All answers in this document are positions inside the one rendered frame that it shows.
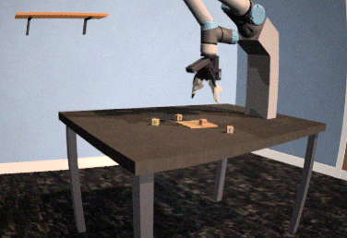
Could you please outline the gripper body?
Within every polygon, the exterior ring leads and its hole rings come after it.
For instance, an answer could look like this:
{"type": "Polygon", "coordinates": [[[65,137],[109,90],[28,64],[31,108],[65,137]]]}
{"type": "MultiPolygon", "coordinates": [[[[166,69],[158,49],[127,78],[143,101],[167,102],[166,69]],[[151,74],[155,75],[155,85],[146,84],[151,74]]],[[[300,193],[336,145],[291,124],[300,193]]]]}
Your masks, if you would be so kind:
{"type": "Polygon", "coordinates": [[[200,56],[208,57],[211,59],[210,64],[204,66],[197,72],[197,77],[200,80],[205,79],[205,81],[209,81],[209,72],[212,71],[212,74],[216,77],[217,80],[221,80],[219,69],[219,56],[217,54],[200,54],[200,56]],[[213,67],[213,68],[209,68],[213,67]]]}

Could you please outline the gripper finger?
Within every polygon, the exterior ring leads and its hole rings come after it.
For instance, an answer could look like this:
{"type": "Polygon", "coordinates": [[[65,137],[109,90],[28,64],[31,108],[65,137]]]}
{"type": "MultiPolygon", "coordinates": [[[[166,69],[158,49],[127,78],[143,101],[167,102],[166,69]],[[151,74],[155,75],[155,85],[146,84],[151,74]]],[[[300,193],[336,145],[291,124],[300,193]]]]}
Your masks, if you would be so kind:
{"type": "Polygon", "coordinates": [[[192,95],[191,98],[193,99],[196,90],[202,89],[204,87],[204,85],[202,84],[204,80],[200,80],[197,77],[197,73],[194,75],[194,79],[193,79],[193,86],[192,86],[192,95]],[[201,82],[201,83],[200,83],[201,82]]]}
{"type": "Polygon", "coordinates": [[[219,96],[218,93],[222,92],[221,87],[217,86],[216,78],[212,74],[212,72],[209,72],[209,86],[211,87],[212,93],[213,93],[213,98],[214,100],[218,103],[219,102],[219,96]]]}

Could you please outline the orange square mat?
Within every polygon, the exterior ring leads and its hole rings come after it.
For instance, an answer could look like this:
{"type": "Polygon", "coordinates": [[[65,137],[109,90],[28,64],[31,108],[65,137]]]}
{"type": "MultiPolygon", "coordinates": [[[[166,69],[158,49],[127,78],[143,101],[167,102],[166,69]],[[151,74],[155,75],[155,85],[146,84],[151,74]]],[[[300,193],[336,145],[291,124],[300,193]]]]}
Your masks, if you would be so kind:
{"type": "Polygon", "coordinates": [[[211,123],[208,123],[208,122],[207,122],[207,125],[199,125],[198,124],[198,120],[196,120],[196,121],[179,121],[179,122],[176,122],[176,123],[178,123],[179,125],[184,125],[184,126],[189,127],[189,128],[201,128],[201,127],[217,126],[217,125],[214,125],[214,124],[211,124],[211,123]]]}

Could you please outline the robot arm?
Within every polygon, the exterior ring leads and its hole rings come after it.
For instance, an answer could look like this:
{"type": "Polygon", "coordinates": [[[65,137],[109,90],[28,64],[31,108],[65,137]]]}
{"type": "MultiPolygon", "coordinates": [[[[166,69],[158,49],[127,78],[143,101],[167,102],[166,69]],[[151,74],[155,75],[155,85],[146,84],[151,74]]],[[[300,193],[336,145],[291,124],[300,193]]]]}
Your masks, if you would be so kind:
{"type": "MultiPolygon", "coordinates": [[[[218,26],[201,0],[183,1],[200,25],[200,52],[202,54],[216,54],[217,42],[227,44],[238,43],[239,35],[237,31],[218,26]]],[[[244,38],[253,37],[260,31],[265,19],[265,10],[262,6],[254,4],[250,0],[218,1],[222,3],[222,11],[232,20],[238,28],[239,33],[244,38]]],[[[210,59],[208,57],[202,57],[193,64],[187,66],[185,70],[187,73],[194,74],[209,63],[210,59]]]]}

